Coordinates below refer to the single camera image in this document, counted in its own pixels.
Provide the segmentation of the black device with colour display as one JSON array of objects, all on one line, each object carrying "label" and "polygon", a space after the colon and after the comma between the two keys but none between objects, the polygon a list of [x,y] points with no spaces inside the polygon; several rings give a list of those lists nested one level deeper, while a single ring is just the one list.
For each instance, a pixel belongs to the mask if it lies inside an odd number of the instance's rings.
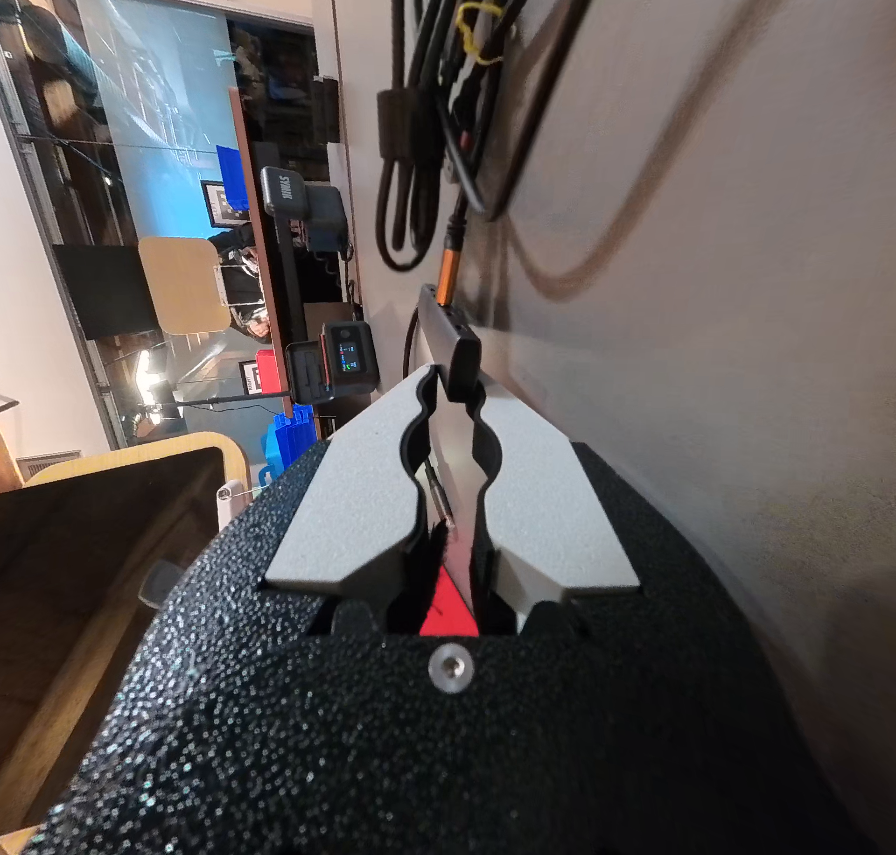
[{"label": "black device with colour display", "polygon": [[373,334],[364,321],[322,327],[322,356],[331,400],[371,394],[380,381]]}]

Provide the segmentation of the small black box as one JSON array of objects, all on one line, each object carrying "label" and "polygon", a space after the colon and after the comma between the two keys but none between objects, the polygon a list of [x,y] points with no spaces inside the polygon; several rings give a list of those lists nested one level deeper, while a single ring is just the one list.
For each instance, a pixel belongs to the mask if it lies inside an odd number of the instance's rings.
[{"label": "small black box", "polygon": [[315,142],[342,142],[342,112],[339,82],[331,77],[316,76],[310,83],[312,127]]}]

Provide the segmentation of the red bin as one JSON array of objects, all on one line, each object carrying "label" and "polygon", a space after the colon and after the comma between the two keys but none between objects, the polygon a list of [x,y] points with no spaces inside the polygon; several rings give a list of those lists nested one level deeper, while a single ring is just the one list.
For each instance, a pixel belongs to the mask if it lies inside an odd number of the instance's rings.
[{"label": "red bin", "polygon": [[276,353],[272,348],[256,352],[255,367],[261,393],[283,396],[284,392],[288,392],[287,378],[280,372]]}]

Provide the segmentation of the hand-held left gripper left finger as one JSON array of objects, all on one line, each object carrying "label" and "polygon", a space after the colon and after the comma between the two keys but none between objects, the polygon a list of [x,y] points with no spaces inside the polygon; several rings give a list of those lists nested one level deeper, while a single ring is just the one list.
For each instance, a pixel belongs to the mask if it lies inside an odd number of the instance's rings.
[{"label": "hand-held left gripper left finger", "polygon": [[329,440],[264,580],[365,603],[389,634],[417,635],[440,572],[440,525],[417,472],[439,387],[424,365]]}]

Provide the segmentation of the stack of blue bins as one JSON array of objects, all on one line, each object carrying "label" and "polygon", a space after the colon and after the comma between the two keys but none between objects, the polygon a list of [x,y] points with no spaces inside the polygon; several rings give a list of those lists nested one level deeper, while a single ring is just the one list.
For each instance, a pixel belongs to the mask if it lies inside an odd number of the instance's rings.
[{"label": "stack of blue bins", "polygon": [[294,405],[292,415],[274,415],[263,436],[266,463],[260,478],[276,479],[319,440],[314,408]]}]

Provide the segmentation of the yellow twist tie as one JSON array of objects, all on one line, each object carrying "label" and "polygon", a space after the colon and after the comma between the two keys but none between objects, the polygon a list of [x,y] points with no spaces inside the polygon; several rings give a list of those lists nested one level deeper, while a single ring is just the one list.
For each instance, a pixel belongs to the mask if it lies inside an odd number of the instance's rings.
[{"label": "yellow twist tie", "polygon": [[459,4],[454,21],[455,28],[462,38],[464,54],[471,57],[476,65],[488,67],[503,62],[502,54],[495,57],[483,57],[482,50],[476,45],[474,26],[467,23],[467,13],[471,11],[488,14],[501,20],[504,16],[504,8],[491,0],[467,0]]}]

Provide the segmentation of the brown-edged desk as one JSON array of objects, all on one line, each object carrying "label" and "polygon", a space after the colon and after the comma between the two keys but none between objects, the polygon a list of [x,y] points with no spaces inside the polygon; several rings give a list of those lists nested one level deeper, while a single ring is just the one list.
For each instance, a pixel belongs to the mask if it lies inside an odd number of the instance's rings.
[{"label": "brown-edged desk", "polygon": [[304,342],[308,337],[308,328],[289,223],[274,219],[264,209],[261,172],[270,163],[270,158],[277,161],[278,156],[271,144],[252,142],[238,88],[230,87],[228,95],[263,295],[270,317],[277,372],[282,386],[287,388],[287,347]]}]

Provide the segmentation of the grey usb hub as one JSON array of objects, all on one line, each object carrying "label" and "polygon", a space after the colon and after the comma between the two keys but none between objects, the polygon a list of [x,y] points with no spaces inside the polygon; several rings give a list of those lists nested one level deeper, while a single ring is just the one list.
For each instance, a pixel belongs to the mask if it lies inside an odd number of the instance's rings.
[{"label": "grey usb hub", "polygon": [[478,384],[482,343],[463,312],[438,303],[433,285],[423,285],[418,303],[421,332],[448,401],[467,404]]}]

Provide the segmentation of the red box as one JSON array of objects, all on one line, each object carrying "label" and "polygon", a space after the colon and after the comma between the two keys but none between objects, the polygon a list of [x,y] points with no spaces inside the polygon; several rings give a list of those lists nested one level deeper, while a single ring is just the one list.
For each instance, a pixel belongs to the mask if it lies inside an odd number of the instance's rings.
[{"label": "red box", "polygon": [[475,618],[445,567],[419,631],[420,637],[478,637]]}]

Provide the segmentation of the black monitor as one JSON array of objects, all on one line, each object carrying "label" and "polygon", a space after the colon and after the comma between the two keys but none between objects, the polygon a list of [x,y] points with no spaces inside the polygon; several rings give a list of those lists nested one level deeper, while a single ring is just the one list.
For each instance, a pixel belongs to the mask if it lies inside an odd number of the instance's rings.
[{"label": "black monitor", "polygon": [[135,245],[54,245],[53,253],[87,341],[159,332]]}]

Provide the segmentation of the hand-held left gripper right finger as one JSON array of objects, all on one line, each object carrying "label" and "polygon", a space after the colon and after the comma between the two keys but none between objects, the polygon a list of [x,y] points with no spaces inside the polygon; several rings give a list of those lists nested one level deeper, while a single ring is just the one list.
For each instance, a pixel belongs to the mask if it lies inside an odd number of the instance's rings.
[{"label": "hand-held left gripper right finger", "polygon": [[632,593],[641,584],[573,443],[492,378],[470,400],[485,474],[470,558],[480,633],[521,633],[541,603]]}]

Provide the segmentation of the plywood board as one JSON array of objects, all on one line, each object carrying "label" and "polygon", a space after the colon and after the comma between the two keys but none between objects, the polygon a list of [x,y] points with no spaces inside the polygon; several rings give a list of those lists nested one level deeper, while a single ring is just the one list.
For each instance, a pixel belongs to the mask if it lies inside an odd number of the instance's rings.
[{"label": "plywood board", "polygon": [[140,239],[138,253],[165,334],[217,334],[230,327],[213,244],[202,238],[151,236]]}]

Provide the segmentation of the blue bin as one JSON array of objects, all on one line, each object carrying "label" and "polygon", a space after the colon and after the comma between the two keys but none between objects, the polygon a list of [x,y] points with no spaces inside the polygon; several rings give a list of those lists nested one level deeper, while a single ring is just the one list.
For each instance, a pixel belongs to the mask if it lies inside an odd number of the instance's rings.
[{"label": "blue bin", "polygon": [[236,212],[248,211],[249,198],[239,149],[217,144],[216,154],[228,205]]}]

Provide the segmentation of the white bracket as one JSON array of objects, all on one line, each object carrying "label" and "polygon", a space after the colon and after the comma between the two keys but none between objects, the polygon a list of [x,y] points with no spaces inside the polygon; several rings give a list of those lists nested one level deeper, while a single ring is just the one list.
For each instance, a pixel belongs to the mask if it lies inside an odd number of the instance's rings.
[{"label": "white bracket", "polygon": [[251,489],[242,480],[225,481],[216,492],[218,530],[223,531],[251,502]]}]

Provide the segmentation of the dark grey portable power unit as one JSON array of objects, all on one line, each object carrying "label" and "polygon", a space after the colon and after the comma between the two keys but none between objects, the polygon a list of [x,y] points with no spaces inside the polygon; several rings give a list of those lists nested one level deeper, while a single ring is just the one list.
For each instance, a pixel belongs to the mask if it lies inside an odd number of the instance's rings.
[{"label": "dark grey portable power unit", "polygon": [[301,246],[311,253],[350,251],[349,224],[340,190],[307,182],[297,172],[265,166],[260,171],[263,207],[287,232],[297,223]]}]

